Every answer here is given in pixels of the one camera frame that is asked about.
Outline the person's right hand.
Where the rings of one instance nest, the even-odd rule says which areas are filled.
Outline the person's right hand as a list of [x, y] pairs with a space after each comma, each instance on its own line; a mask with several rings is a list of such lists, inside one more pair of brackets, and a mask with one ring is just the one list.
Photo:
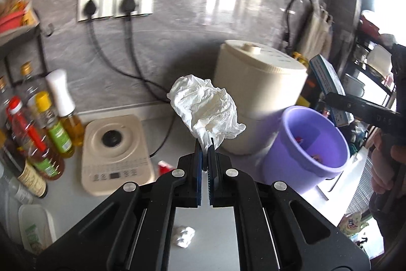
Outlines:
[[[394, 180], [392, 179], [394, 177], [394, 170], [390, 165], [390, 157], [386, 157], [383, 154], [383, 140], [380, 129], [378, 129], [374, 135], [373, 142], [375, 149], [371, 155], [371, 186], [375, 193], [384, 194], [386, 191], [391, 190], [394, 186]], [[395, 161], [405, 164], [405, 146], [393, 145], [390, 153], [391, 158], [393, 158]], [[402, 197], [404, 195], [405, 177], [398, 197]]]

